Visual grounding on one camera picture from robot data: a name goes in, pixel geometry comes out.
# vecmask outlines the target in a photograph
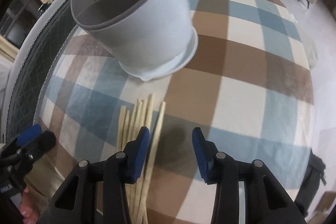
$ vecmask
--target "wooden stick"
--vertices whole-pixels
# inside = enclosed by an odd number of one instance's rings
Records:
[[[130,121],[130,125],[128,127],[128,133],[127,133],[127,142],[132,141],[132,134],[133,134],[133,128],[134,128],[134,123],[135,123],[135,117],[136,117],[137,112],[139,110],[139,105],[140,105],[140,100],[138,99],[136,101],[135,105],[133,106],[133,109],[132,109],[131,121]],[[126,184],[125,186],[126,186],[126,196],[127,196],[128,204],[130,205],[131,204],[130,203],[131,202],[131,185]]]
[[[123,138],[122,138],[122,142],[121,142],[121,150],[125,149],[125,146],[126,146],[126,143],[127,143],[128,128],[129,128],[129,110],[127,110],[127,112],[126,112],[124,129],[123,129]]]
[[[149,102],[148,102],[148,109],[146,115],[145,126],[151,130],[152,126],[152,119],[153,119],[153,106],[154,106],[154,93],[150,95]]]
[[[134,126],[133,126],[133,132],[132,132],[132,140],[135,140],[135,138],[137,137],[138,134],[138,128],[139,128],[139,122],[140,122],[140,115],[142,112],[142,101],[139,103],[139,106],[137,108],[137,112],[136,112],[136,116],[135,116],[135,122],[134,122]],[[129,212],[130,215],[133,215],[134,212],[134,198],[135,198],[135,190],[136,190],[136,186],[135,184],[131,185],[131,193],[130,193],[130,199],[129,199]]]
[[[118,121],[118,135],[117,135],[117,151],[121,151],[121,144],[123,141],[123,129],[125,123],[125,116],[126,116],[126,106],[121,106],[120,113],[119,113],[119,121]]]
[[[148,102],[147,99],[143,101],[141,117],[140,117],[140,122],[139,122],[139,130],[142,126],[145,125],[146,113],[147,113],[147,102]],[[134,212],[132,216],[133,222],[137,220],[137,216],[139,212],[140,197],[141,197],[142,182],[143,182],[143,172],[144,172],[144,166],[142,167],[141,175],[135,184]]]
[[[138,133],[139,133],[139,122],[140,122],[140,115],[141,115],[141,112],[142,112],[142,104],[143,102],[140,101],[139,102],[139,105],[138,105],[138,109],[136,111],[136,116],[135,116],[135,121],[134,121],[134,126],[133,126],[133,132],[132,132],[132,135],[131,135],[131,140],[135,140],[136,137],[138,136]]]
[[[144,99],[142,101],[142,110],[141,110],[141,115],[140,115],[140,120],[139,120],[138,132],[136,133],[136,135],[138,135],[140,128],[145,125],[147,103],[148,103],[147,99]]]
[[[142,192],[141,192],[140,208],[139,208],[138,216],[136,218],[136,224],[142,224],[142,218],[146,210],[146,200],[147,200],[149,186],[151,183],[156,152],[158,150],[158,144],[159,144],[160,133],[162,129],[165,108],[166,108],[166,103],[162,102],[160,106],[159,117],[157,119],[157,123],[156,123],[154,134],[153,134],[152,146],[151,146],[149,156],[148,156],[148,162],[147,162],[147,167],[146,167],[146,172],[145,172],[145,179],[144,179]]]
[[[145,208],[145,212],[143,214],[143,224],[148,224],[148,216],[147,216],[147,209]]]

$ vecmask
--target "blue gripper pad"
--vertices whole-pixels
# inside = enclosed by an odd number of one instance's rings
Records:
[[[149,146],[149,129],[141,127],[137,138],[128,142],[124,152],[127,158],[127,170],[125,173],[126,183],[135,183],[141,175],[142,166],[145,162]]]
[[[205,140],[204,135],[199,127],[194,128],[192,133],[192,141],[201,177],[204,179],[205,183],[209,183],[209,171],[214,166],[214,159],[207,141]]]
[[[21,133],[16,138],[16,144],[18,146],[23,146],[27,143],[29,143],[32,139],[34,139],[36,136],[40,135],[42,133],[42,129],[39,124],[35,124],[32,127],[28,128],[26,131]]]
[[[137,156],[134,159],[134,174],[133,174],[133,179],[136,181],[142,171],[143,163],[145,162],[146,155],[147,155],[147,150],[149,146],[149,129],[146,127],[143,129],[143,138],[141,139],[141,142],[139,144],[139,149]]]

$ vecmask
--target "metal pin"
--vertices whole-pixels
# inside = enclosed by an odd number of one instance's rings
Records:
[[[87,164],[88,164],[87,160],[81,160],[81,161],[78,163],[79,167],[85,167],[85,166],[87,166]]]
[[[115,157],[117,159],[123,159],[126,156],[126,154],[124,152],[118,152]]]
[[[256,167],[262,167],[262,166],[263,166],[263,162],[262,162],[261,160],[255,160],[255,161],[254,161],[254,165],[255,165]]]
[[[226,154],[224,152],[217,152],[216,157],[218,159],[224,159],[226,157]]]

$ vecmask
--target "plaid rug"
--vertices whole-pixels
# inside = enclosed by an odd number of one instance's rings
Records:
[[[58,139],[50,157],[66,177],[78,161],[106,160],[116,152],[121,105],[131,109],[137,98],[155,93],[154,123],[160,101],[166,101],[147,199],[150,223],[210,223],[216,187],[200,177],[194,127],[236,160],[263,160],[292,198],[310,154],[310,70],[284,5],[189,3],[199,46],[185,68],[144,83],[79,29],[53,71],[40,112],[40,123]]]

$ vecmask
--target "tiled floor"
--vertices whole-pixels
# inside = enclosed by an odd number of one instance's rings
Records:
[[[315,137],[313,152],[326,163],[327,185],[320,184],[311,208],[326,190],[336,190],[336,22],[318,0],[310,8],[303,0],[280,0],[293,14],[298,24],[312,37],[319,51],[319,60],[312,70],[315,101]]]

